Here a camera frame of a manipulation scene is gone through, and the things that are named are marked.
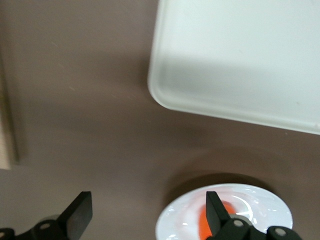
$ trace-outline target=orange food item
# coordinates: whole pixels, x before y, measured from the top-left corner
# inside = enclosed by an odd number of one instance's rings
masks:
[[[223,206],[229,214],[236,214],[235,209],[229,202],[223,201]],[[206,240],[208,237],[212,237],[209,224],[206,217],[206,206],[203,206],[199,216],[199,237],[200,240]]]

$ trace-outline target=white tray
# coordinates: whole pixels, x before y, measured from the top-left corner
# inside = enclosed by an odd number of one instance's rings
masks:
[[[168,109],[320,134],[320,0],[160,0],[148,87]]]

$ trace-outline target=silver bolt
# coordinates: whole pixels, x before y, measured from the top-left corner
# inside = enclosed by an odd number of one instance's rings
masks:
[[[240,220],[234,220],[233,224],[238,228],[242,228],[244,226],[244,223]]]
[[[41,226],[40,226],[40,229],[41,230],[44,230],[44,229],[47,229],[47,228],[49,228],[50,227],[50,223],[44,223],[44,224],[42,224]]]
[[[281,237],[284,237],[285,235],[287,235],[286,231],[279,227],[276,228],[274,231],[276,234],[278,234]]]

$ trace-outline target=egg yolk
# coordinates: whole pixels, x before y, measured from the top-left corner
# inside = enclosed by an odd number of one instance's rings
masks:
[[[227,201],[222,201],[224,208],[228,214],[236,214],[235,209]],[[209,224],[206,217],[206,206],[202,207],[202,210],[199,215],[199,237],[200,240],[206,240],[208,237],[212,237]]]

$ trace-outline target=glossy white plate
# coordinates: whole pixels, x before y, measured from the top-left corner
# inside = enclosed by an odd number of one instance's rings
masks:
[[[215,191],[222,201],[230,203],[238,215],[266,233],[270,226],[292,228],[288,206],[278,196],[263,188],[237,183],[205,186],[190,191],[160,214],[155,227],[157,240],[199,240],[199,215],[206,204],[206,192]]]
[[[162,106],[320,134],[320,0],[160,0],[148,87]]]

